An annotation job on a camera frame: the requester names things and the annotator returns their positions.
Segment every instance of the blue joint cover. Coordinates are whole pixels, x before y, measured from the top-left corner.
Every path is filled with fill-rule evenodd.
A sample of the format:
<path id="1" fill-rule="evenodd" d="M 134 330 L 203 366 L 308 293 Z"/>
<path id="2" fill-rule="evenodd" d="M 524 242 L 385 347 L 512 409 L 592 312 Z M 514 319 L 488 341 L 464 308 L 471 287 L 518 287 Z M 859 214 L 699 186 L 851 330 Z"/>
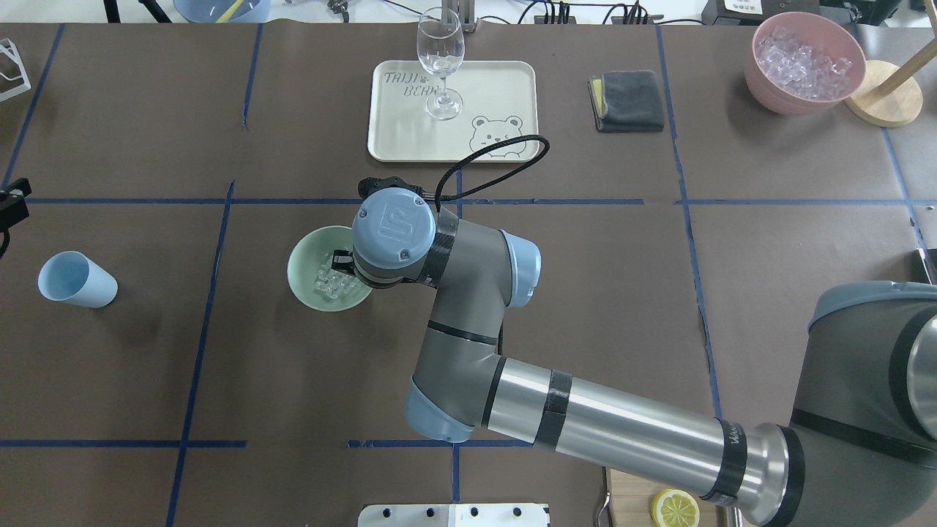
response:
<path id="1" fill-rule="evenodd" d="M 826 315 L 869 302 L 883 300 L 933 300 L 937 301 L 937 286 L 917 282 L 893 282 L 873 280 L 847 283 L 830 289 L 817 300 L 816 310 L 810 327 Z"/>
<path id="2" fill-rule="evenodd" d="M 475 427 L 464 425 L 429 400 L 410 378 L 407 397 L 407 424 L 429 439 L 447 443 L 463 443 Z"/>
<path id="3" fill-rule="evenodd" d="M 540 281 L 540 249 L 524 238 L 506 233 L 504 241 L 511 254 L 511 302 L 509 308 L 522 308 L 533 297 L 533 291 Z"/>
<path id="4" fill-rule="evenodd" d="M 351 223 L 355 254 L 380 269 L 418 262 L 433 245 L 436 217 L 420 196 L 385 188 L 364 200 Z"/>

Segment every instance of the pink bowl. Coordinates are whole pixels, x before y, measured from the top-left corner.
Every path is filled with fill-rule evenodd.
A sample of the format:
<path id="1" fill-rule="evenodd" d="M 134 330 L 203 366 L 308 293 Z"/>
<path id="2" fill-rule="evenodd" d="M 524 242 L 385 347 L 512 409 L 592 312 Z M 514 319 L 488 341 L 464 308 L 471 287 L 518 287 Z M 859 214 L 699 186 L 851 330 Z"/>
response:
<path id="1" fill-rule="evenodd" d="M 774 28 L 783 26 L 795 33 L 807 44 L 822 47 L 823 52 L 833 60 L 840 57 L 848 58 L 853 62 L 846 73 L 849 86 L 839 98 L 831 100 L 800 98 L 785 92 L 783 88 L 774 84 L 758 66 L 755 58 L 758 42 L 771 35 Z M 745 83 L 749 86 L 751 94 L 772 112 L 784 115 L 807 115 L 843 101 L 851 96 L 862 84 L 866 76 L 866 55 L 848 31 L 839 24 L 812 13 L 792 11 L 781 13 L 762 22 L 751 39 L 751 48 L 745 61 Z"/>

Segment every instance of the black tape band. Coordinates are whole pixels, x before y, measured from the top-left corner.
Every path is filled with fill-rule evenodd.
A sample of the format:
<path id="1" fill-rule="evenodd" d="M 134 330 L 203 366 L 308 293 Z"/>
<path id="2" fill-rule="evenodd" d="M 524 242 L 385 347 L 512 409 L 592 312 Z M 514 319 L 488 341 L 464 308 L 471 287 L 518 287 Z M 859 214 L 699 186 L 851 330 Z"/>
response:
<path id="1" fill-rule="evenodd" d="M 559 434 L 566 422 L 566 409 L 570 405 L 570 389 L 573 377 L 569 373 L 550 371 L 550 388 L 543 403 L 543 415 L 533 445 L 543 450 L 556 450 Z"/>
<path id="2" fill-rule="evenodd" d="M 430 329 L 435 329 L 440 333 L 452 335 L 453 337 L 459 337 L 460 339 L 471 340 L 472 342 L 480 342 L 482 344 L 488 344 L 489 346 L 498 345 L 497 337 L 488 337 L 486 335 L 479 335 L 478 333 L 472 333 L 470 331 L 463 331 L 450 325 L 440 324 L 433 320 L 429 321 L 429 324 L 426 326 Z"/>
<path id="3" fill-rule="evenodd" d="M 937 451 L 919 444 L 908 443 L 797 408 L 791 412 L 791 424 L 915 465 L 929 469 L 937 468 Z"/>
<path id="4" fill-rule="evenodd" d="M 420 270 L 420 276 L 416 281 L 437 287 L 442 279 L 442 274 L 446 271 L 446 265 L 449 263 L 449 255 L 453 252 L 455 243 L 455 232 L 459 227 L 459 216 L 456 216 L 449 209 L 439 211 L 436 220 L 436 236 L 433 238 L 433 245 L 426 254 L 426 260 L 423 263 L 423 269 Z"/>
<path id="5" fill-rule="evenodd" d="M 488 428 L 488 421 L 491 419 L 491 409 L 495 406 L 495 396 L 498 394 L 498 384 L 501 382 L 501 373 L 504 372 L 504 363 L 508 359 L 504 356 L 498 357 L 498 365 L 495 366 L 495 376 L 491 378 L 491 387 L 488 388 L 488 400 L 484 404 L 484 414 L 482 415 L 482 428 Z"/>
<path id="6" fill-rule="evenodd" d="M 784 486 L 784 497 L 781 506 L 774 518 L 765 524 L 765 527 L 786 527 L 794 520 L 797 508 L 800 507 L 800 496 L 804 493 L 804 448 L 796 432 L 787 427 L 778 427 L 784 442 L 787 443 L 787 485 Z"/>
<path id="7" fill-rule="evenodd" d="M 937 308 L 927 308 L 918 311 L 910 321 L 901 329 L 895 339 L 895 348 L 891 352 L 891 361 L 888 365 L 888 387 L 891 389 L 891 398 L 898 408 L 901 420 L 914 433 L 927 441 L 935 441 L 927 430 L 921 426 L 915 410 L 911 407 L 908 395 L 908 361 L 911 359 L 911 348 L 924 326 L 937 315 Z"/>
<path id="8" fill-rule="evenodd" d="M 700 496 L 700 499 L 727 507 L 738 498 L 738 490 L 741 489 L 742 478 L 745 477 L 745 465 L 749 459 L 749 447 L 745 439 L 745 430 L 741 426 L 718 417 L 717 419 L 722 425 L 722 464 L 712 490 L 706 496 Z"/>

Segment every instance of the green bowl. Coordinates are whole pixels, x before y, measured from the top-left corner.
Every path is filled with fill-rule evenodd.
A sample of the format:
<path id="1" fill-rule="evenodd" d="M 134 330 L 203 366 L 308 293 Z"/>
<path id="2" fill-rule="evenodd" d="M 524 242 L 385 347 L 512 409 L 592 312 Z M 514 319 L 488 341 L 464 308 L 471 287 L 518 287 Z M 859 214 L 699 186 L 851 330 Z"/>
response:
<path id="1" fill-rule="evenodd" d="M 332 260 L 332 251 L 351 250 L 351 245 L 351 228 L 344 225 L 316 229 L 296 244 L 287 262 L 287 282 L 300 302 L 319 311 L 344 311 L 361 304 L 371 294 L 371 288 L 363 283 L 336 300 L 316 289 L 319 268 Z"/>

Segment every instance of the bear illustration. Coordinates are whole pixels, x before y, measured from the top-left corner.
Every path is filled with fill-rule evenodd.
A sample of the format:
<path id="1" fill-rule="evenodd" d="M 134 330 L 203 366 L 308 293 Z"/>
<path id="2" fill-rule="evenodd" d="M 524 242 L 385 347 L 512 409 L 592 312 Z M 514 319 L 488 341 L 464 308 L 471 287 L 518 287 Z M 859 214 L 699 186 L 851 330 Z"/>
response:
<path id="1" fill-rule="evenodd" d="M 488 120 L 484 115 L 479 115 L 471 120 L 475 133 L 468 146 L 473 152 L 477 152 L 489 144 L 524 135 L 521 131 L 523 124 L 521 118 L 516 115 L 511 115 L 503 121 Z M 510 144 L 489 152 L 488 155 L 492 158 L 520 158 L 526 148 L 527 143 Z"/>

